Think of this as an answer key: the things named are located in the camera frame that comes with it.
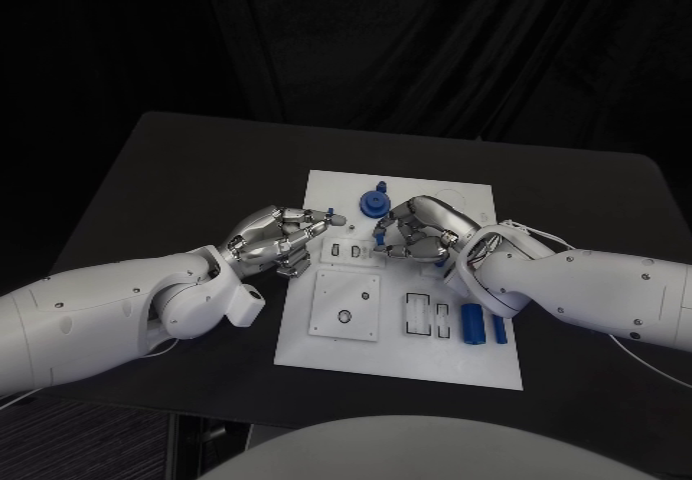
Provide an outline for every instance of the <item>cable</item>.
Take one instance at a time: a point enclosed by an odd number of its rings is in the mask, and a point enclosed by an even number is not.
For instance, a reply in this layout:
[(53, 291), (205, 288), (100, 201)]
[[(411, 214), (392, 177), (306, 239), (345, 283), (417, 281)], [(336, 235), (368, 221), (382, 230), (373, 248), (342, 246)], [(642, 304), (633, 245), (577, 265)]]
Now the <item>cable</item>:
[(652, 365), (649, 365), (632, 352), (630, 350), (627, 349), (627, 347), (620, 343), (620, 341), (617, 340), (617, 338), (610, 335), (610, 338), (613, 339), (613, 341), (617, 343), (617, 345), (620, 346), (620, 348), (627, 352), (627, 354), (632, 356), (632, 358), (634, 358), (634, 360), (637, 362), (640, 362), (642, 364), (645, 364), (657, 374), (663, 375), (669, 380), (672, 380), (675, 383), (679, 383), (683, 387), (688, 387), (688, 388), (692, 388), (692, 385), (689, 383), (685, 383), (682, 380), (678, 380), (675, 377), (672, 377), (668, 373), (662, 372), (656, 367), (653, 367)]
[(35, 394), (38, 391), (40, 390), (40, 388), (38, 388), (36, 390), (32, 390), (30, 392), (25, 393), (22, 396), (19, 396), (12, 402), (7, 402), (2, 407), (0, 407), (0, 410), (4, 410), (12, 404), (17, 403), (22, 399), (25, 399), (29, 395)]
[(516, 228), (523, 233), (534, 232), (536, 235), (541, 235), (542, 237), (549, 238), (554, 242), (561, 243), (570, 250), (575, 250), (575, 248), (559, 237), (557, 237), (551, 233), (542, 232), (541, 230), (536, 230), (535, 228), (528, 227), (526, 225), (522, 225), (518, 222), (513, 222), (512, 220), (505, 220), (503, 222), (500, 222), (500, 225)]
[(179, 338), (176, 338), (176, 341), (173, 342), (173, 345), (163, 351), (163, 352), (159, 352), (159, 353), (150, 353), (149, 355), (144, 355), (143, 357), (140, 358), (151, 358), (151, 357), (157, 357), (159, 355), (163, 355), (164, 353), (169, 353), (173, 348), (176, 348), (176, 345), (177, 345), (177, 342), (180, 341)]

